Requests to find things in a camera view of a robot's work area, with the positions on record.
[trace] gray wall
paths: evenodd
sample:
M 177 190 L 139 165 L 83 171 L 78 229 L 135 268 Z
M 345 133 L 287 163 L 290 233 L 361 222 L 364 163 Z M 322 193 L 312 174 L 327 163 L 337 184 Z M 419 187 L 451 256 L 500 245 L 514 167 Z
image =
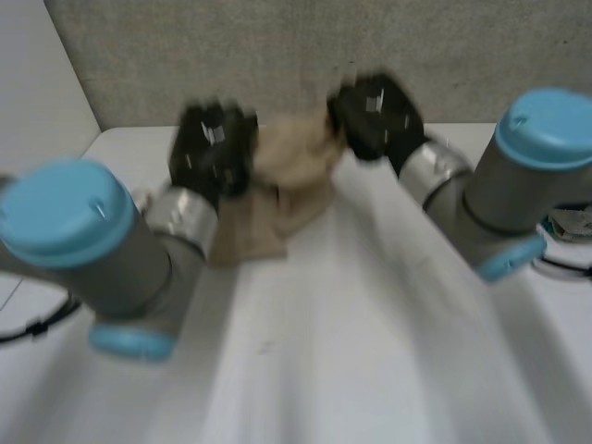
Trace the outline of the gray wall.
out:
M 517 94 L 592 93 L 590 0 L 45 0 L 103 129 L 168 125 L 221 96 L 265 121 L 356 70 L 397 72 L 432 122 Z

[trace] white wall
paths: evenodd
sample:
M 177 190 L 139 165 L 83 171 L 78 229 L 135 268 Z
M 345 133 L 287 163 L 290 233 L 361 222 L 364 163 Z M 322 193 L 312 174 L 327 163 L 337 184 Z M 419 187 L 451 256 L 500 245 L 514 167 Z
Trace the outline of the white wall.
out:
M 43 0 L 0 0 L 0 173 L 81 154 L 98 134 Z

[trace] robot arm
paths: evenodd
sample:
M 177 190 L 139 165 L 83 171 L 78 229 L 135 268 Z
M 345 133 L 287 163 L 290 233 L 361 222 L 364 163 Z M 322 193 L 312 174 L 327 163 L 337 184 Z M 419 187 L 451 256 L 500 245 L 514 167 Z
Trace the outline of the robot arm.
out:
M 61 160 L 4 181 L 0 269 L 63 286 L 95 313 L 102 352 L 159 361 L 174 348 L 216 234 L 218 202 L 246 190 L 255 116 L 190 107 L 170 184 L 144 214 L 104 166 Z
M 386 75 L 358 79 L 327 100 L 356 156 L 386 156 L 400 184 L 485 281 L 540 257 L 537 223 L 557 204 L 592 198 L 592 99 L 560 89 L 518 98 L 475 171 L 424 134 L 419 113 Z

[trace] white table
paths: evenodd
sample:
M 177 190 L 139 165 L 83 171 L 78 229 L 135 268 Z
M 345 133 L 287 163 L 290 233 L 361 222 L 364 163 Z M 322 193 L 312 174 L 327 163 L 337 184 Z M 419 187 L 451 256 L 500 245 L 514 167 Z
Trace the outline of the white table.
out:
M 493 130 L 430 128 L 475 162 Z M 132 190 L 156 189 L 172 135 L 111 129 L 86 155 Z M 290 241 L 286 259 L 204 274 L 168 364 L 94 353 L 88 312 L 47 339 L 1 350 L 0 442 L 441 444 L 475 430 L 508 439 L 516 423 L 518 442 L 578 442 L 564 431 L 573 415 L 552 415 L 549 400 L 578 384 L 590 395 L 583 402 L 592 399 L 589 284 L 525 271 L 487 289 L 389 166 L 346 157 L 335 181 L 338 198 Z M 551 250 L 592 262 L 584 247 Z M 4 282 L 0 299 L 16 283 Z M 61 296 L 23 282 L 0 327 Z M 567 382 L 549 391 L 556 376 Z

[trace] gray cylindrical joint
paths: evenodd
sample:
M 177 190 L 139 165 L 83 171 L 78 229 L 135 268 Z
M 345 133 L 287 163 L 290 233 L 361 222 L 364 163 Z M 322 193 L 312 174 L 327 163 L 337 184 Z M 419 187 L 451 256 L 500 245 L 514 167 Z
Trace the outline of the gray cylindrical joint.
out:
M 528 232 L 578 180 L 572 172 L 540 171 L 514 163 L 500 151 L 494 136 L 467 184 L 464 200 L 485 227 Z
M 567 90 L 519 97 L 466 187 L 467 210 L 485 227 L 526 233 L 554 205 L 581 199 L 592 165 L 591 115 L 592 99 Z
M 171 273 L 167 251 L 137 211 L 114 251 L 86 265 L 50 271 L 97 314 L 116 317 L 143 315 L 158 302 Z
M 0 239 L 99 315 L 136 316 L 166 287 L 170 260 L 127 190 L 104 166 L 62 160 L 0 198 Z

